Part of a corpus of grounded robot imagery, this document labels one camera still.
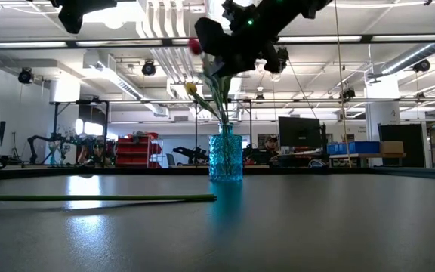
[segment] flower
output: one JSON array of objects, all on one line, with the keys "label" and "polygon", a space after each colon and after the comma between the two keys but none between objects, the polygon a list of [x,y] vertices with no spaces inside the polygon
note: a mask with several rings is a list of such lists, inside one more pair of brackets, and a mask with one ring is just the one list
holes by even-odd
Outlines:
[{"label": "flower", "polygon": [[186,93],[188,95],[193,96],[194,94],[197,94],[197,87],[196,87],[196,84],[194,84],[194,83],[188,82],[188,83],[184,84],[184,89],[186,89]]}]

